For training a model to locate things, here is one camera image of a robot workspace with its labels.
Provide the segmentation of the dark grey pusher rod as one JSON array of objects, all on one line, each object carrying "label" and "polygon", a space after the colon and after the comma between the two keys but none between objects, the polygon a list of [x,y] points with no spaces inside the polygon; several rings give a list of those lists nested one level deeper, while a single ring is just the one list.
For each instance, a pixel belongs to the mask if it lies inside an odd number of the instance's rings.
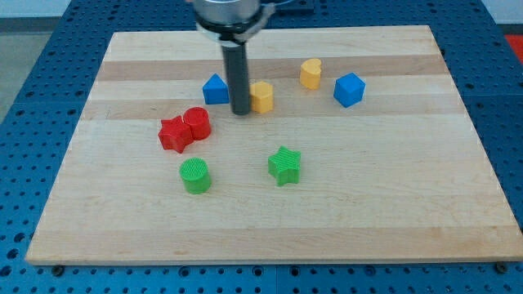
[{"label": "dark grey pusher rod", "polygon": [[229,92],[230,109],[233,114],[247,115],[251,111],[248,57],[244,44],[222,47],[222,56]]}]

